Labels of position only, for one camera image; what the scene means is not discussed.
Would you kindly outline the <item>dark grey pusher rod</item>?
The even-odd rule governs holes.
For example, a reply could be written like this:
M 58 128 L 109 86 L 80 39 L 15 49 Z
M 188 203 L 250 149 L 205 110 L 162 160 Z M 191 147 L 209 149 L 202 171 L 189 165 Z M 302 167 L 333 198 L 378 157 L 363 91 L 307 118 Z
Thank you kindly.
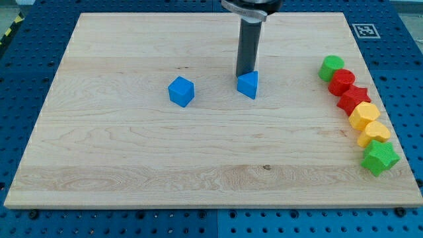
M 248 22 L 241 19 L 235 71 L 237 77 L 254 71 L 261 27 L 261 21 Z

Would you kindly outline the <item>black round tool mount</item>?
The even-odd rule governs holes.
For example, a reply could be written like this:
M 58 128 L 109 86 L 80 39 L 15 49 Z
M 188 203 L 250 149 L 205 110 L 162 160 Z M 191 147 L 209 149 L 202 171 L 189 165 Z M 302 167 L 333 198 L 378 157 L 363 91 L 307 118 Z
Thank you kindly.
M 221 0 L 221 6 L 250 22 L 266 22 L 267 17 L 278 12 L 283 0 Z

